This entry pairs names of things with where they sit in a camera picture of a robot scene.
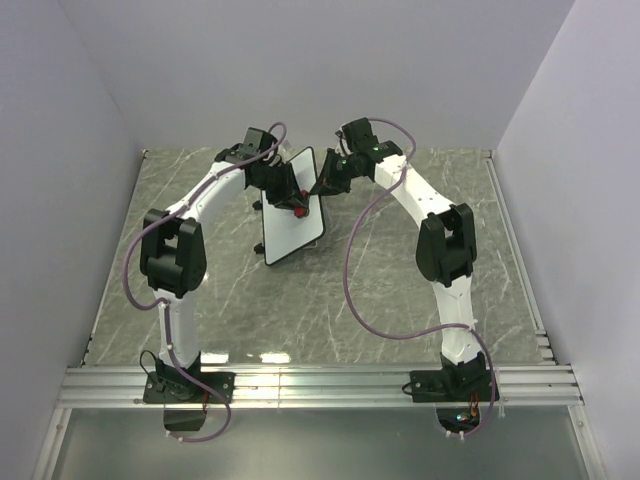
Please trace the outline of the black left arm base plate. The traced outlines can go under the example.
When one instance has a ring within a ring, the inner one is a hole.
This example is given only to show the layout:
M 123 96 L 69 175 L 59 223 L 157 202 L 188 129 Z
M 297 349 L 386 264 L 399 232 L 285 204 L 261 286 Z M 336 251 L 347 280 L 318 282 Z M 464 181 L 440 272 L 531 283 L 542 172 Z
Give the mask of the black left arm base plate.
M 234 391 L 236 374 L 229 371 L 202 372 L 198 380 L 216 391 L 221 398 L 193 384 L 179 375 L 176 382 L 163 379 L 156 372 L 148 375 L 142 402 L 144 404 L 181 404 L 181 403 L 230 403 Z

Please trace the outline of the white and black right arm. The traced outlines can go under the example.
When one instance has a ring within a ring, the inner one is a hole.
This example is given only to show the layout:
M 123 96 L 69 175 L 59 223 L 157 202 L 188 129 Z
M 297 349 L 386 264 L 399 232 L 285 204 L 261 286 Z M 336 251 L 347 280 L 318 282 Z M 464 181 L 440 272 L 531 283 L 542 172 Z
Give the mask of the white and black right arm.
M 412 166 L 411 152 L 373 132 L 373 117 L 342 125 L 338 145 L 328 150 L 311 192 L 321 197 L 350 190 L 352 180 L 370 179 L 393 197 L 418 228 L 415 261 L 436 298 L 442 335 L 441 367 L 411 375 L 411 395 L 431 402 L 470 398 L 491 384 L 491 362 L 475 329 L 471 300 L 477 259 L 474 213 L 466 203 L 455 204 L 440 194 Z

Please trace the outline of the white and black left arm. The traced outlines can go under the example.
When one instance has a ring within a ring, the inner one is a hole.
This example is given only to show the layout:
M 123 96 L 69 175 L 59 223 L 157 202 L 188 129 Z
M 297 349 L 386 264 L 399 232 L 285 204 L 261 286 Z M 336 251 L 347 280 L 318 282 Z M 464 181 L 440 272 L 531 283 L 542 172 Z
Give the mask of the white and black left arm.
M 151 209 L 133 241 L 139 269 L 159 311 L 161 347 L 150 383 L 180 402 L 196 399 L 206 384 L 195 329 L 193 293 L 208 268 L 204 228 L 236 196 L 259 190 L 263 255 L 273 264 L 312 243 L 324 231 L 322 208 L 306 188 L 315 171 L 297 170 L 283 159 L 284 134 L 247 129 L 244 139 L 222 150 L 208 172 L 180 200 Z

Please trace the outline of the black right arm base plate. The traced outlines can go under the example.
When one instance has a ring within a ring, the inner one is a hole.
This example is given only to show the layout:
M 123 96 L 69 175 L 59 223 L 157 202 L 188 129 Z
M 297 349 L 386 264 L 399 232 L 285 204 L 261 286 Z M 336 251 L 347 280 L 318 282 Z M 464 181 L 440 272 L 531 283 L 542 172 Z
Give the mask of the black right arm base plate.
M 409 382 L 401 387 L 414 403 L 469 403 L 499 400 L 498 388 L 493 388 L 490 372 L 458 375 L 449 370 L 413 370 Z

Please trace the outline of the small black-framed whiteboard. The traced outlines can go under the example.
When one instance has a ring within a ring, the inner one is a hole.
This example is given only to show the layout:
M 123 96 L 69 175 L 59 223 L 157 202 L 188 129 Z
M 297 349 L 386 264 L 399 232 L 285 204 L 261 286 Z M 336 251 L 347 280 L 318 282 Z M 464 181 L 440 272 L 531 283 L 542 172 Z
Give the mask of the small black-framed whiteboard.
M 318 177 L 314 149 L 307 146 L 295 154 L 289 164 L 307 206 L 303 210 L 277 208 L 268 201 L 266 191 L 260 192 L 260 200 L 254 207 L 261 212 L 262 241 L 253 247 L 253 251 L 263 256 L 267 266 L 311 246 L 326 231 L 322 201 L 319 196 L 310 195 Z

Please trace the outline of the red and black eraser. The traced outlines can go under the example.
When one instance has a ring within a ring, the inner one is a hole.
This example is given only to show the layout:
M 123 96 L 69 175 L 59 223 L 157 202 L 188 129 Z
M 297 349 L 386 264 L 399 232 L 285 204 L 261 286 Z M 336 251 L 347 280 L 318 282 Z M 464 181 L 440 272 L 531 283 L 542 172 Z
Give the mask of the red and black eraser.
M 309 193 L 306 190 L 300 191 L 298 204 L 294 207 L 294 216 L 296 218 L 305 218 L 309 215 Z

